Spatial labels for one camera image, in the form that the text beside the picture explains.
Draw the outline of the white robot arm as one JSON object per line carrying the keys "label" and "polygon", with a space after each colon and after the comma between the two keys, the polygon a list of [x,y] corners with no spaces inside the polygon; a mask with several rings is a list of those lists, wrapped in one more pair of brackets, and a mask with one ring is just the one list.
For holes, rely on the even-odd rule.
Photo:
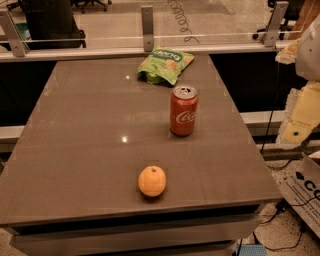
{"label": "white robot arm", "polygon": [[320,16],[299,39],[277,54],[276,61],[294,63],[296,74],[307,80],[301,89],[290,90],[276,139],[281,147],[294,148],[320,124]]}

